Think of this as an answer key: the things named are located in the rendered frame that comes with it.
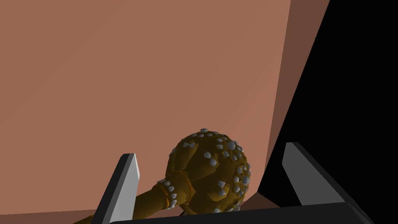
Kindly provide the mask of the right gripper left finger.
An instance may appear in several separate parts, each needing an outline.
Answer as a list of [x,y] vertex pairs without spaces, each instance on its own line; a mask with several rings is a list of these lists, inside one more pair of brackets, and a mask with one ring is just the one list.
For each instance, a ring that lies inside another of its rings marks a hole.
[[139,178],[136,155],[123,154],[97,207],[92,224],[131,220]]

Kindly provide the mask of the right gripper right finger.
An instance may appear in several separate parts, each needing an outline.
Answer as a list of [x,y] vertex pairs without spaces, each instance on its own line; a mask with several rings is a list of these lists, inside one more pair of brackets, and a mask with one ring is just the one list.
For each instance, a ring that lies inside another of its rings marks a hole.
[[298,142],[286,143],[282,166],[301,205],[355,204],[351,196]]

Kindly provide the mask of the golden studded ball door knob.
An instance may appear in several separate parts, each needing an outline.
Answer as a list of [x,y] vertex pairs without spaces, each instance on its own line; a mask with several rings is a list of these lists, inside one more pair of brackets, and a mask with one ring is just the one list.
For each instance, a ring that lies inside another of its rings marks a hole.
[[239,211],[249,188],[250,169],[236,141],[203,128],[172,149],[164,178],[136,197],[132,219],[177,206],[184,215]]

